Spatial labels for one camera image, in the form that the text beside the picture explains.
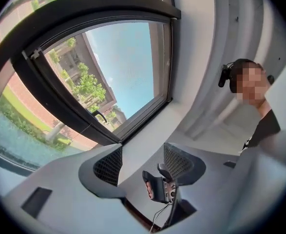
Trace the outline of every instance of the lawn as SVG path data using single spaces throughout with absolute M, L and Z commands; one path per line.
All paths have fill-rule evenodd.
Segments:
M 44 122 L 42 122 L 38 117 L 36 117 L 28 108 L 25 107 L 24 104 L 20 102 L 20 100 L 16 97 L 16 95 L 12 92 L 12 90 L 9 88 L 9 86 L 6 86 L 3 91 L 4 97 L 12 104 L 12 106 L 30 123 L 32 123 L 34 126 L 39 128 L 41 131 L 48 131 L 50 132 L 52 130 L 51 127 L 46 125 Z M 70 142 L 70 139 L 63 135 L 58 135 L 58 140 L 68 144 Z

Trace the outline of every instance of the black window frame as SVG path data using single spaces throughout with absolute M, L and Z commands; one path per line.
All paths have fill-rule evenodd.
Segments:
M 42 50 L 96 24 L 116 20 L 144 20 L 168 23 L 171 26 L 169 51 L 166 53 L 172 59 L 172 21 L 176 19 L 181 19 L 181 11 L 161 0 L 53 1 L 26 17 L 0 43 L 0 96 L 12 75 L 12 72 L 8 75 L 4 67 L 10 60 L 27 89 L 65 125 L 101 145 L 124 144 L 171 100 L 171 95 L 168 93 L 161 103 L 158 100 L 156 108 L 142 114 L 137 121 L 133 120 L 132 124 L 136 124 L 136 127 L 128 134 L 122 135 L 122 131 L 129 129 L 129 124 L 120 126 L 122 128 L 117 134 L 111 133 L 77 101 L 74 102 L 73 96 L 68 95 L 69 91 L 57 76 L 48 72 L 50 67 Z

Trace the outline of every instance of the mesh panel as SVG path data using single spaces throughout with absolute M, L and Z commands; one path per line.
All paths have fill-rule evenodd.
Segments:
M 168 146 L 164 146 L 164 163 L 173 179 L 177 179 L 192 168 L 192 162 L 189 159 Z
M 122 149 L 119 148 L 96 162 L 93 171 L 99 179 L 117 186 L 121 166 Z

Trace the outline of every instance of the black shirt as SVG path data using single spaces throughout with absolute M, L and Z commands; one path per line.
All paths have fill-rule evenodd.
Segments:
M 259 142 L 273 134 L 276 134 L 280 131 L 280 126 L 274 115 L 274 112 L 270 110 L 263 119 L 260 120 L 257 125 L 254 134 L 245 142 L 242 151 L 248 147 L 255 147 Z

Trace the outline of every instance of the sky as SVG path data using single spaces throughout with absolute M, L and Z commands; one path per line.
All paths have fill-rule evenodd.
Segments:
M 153 99 L 147 22 L 117 23 L 86 32 L 99 67 L 126 118 Z

